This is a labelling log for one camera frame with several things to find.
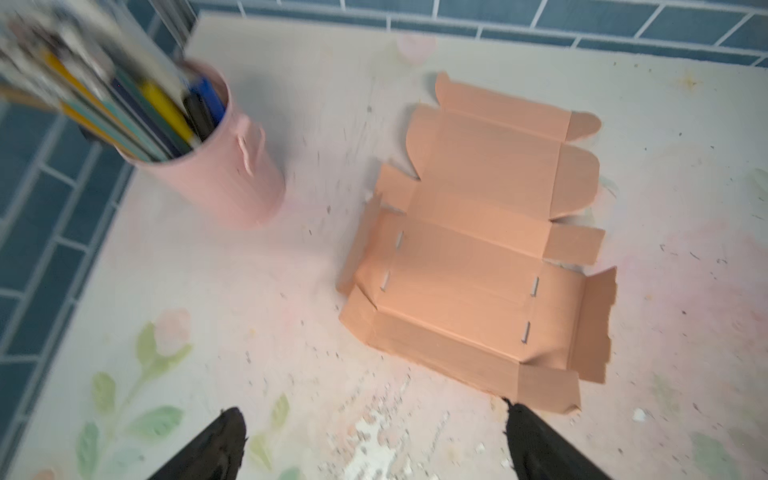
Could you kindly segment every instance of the painted table surface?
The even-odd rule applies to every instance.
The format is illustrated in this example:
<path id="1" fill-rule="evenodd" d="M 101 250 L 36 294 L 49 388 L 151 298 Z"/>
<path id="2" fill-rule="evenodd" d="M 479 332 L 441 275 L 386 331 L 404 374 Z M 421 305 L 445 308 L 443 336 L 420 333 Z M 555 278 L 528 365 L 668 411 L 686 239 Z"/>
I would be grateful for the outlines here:
<path id="1" fill-rule="evenodd" d="M 187 56 L 263 122 L 285 203 L 230 232 L 134 175 L 12 478 L 142 480 L 229 406 L 238 478 L 514 478 L 500 399 L 337 319 L 366 192 L 407 165 L 440 70 L 604 121 L 579 221 L 607 230 L 591 271 L 618 265 L 613 355 L 580 415 L 546 421 L 613 478 L 768 478 L 768 71 L 460 38 L 413 67 L 394 33 L 216 15 Z"/>

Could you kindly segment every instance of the flower painting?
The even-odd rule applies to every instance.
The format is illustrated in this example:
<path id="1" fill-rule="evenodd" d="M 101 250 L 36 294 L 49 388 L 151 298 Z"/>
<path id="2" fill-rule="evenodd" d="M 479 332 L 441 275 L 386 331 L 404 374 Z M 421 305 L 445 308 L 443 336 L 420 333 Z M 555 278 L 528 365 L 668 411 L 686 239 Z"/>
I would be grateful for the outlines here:
<path id="1" fill-rule="evenodd" d="M 75 443 L 82 480 L 120 478 L 133 464 L 144 460 L 141 449 L 133 445 L 161 442 L 181 424 L 184 411 L 170 405 L 149 409 L 133 418 L 126 415 L 144 387 L 170 372 L 191 351 L 190 314 L 185 309 L 165 310 L 154 322 L 147 323 L 136 338 L 135 356 L 141 374 L 133 385 L 123 390 L 109 372 L 93 375 L 91 398 L 95 418 L 83 425 Z"/>

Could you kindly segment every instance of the paint chip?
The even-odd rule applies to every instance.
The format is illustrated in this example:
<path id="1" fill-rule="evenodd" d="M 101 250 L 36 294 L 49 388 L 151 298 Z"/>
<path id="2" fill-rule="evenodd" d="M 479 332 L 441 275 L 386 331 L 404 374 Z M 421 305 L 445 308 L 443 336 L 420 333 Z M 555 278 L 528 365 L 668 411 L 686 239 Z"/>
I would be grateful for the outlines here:
<path id="1" fill-rule="evenodd" d="M 645 410 L 643 409 L 635 409 L 634 413 L 632 414 L 632 420 L 634 422 L 642 423 L 645 422 L 646 414 Z"/>

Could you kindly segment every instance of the flattened cardboard box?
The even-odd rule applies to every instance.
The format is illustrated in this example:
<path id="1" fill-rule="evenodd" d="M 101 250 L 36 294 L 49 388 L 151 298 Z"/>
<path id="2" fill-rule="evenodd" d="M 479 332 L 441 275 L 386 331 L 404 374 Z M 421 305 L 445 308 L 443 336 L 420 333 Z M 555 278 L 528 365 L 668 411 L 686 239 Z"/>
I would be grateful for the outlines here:
<path id="1" fill-rule="evenodd" d="M 470 386 L 579 410 L 578 380 L 605 381 L 616 269 L 554 264 L 591 265 L 604 232 L 552 220 L 594 200 L 598 159 L 563 142 L 600 121 L 445 74 L 435 92 L 441 108 L 419 105 L 406 135 L 419 179 L 382 166 L 337 285 L 340 319 Z"/>

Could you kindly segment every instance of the pink cup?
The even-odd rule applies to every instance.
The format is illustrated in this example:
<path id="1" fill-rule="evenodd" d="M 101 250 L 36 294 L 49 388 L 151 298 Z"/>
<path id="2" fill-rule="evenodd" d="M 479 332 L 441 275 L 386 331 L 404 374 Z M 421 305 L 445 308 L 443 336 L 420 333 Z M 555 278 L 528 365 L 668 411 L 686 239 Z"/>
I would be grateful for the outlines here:
<path id="1" fill-rule="evenodd" d="M 264 225 L 285 194 L 285 179 L 264 149 L 264 129 L 238 108 L 218 71 L 196 62 L 186 65 L 204 74 L 227 106 L 216 130 L 189 154 L 166 163 L 123 156 L 225 227 L 245 230 Z"/>

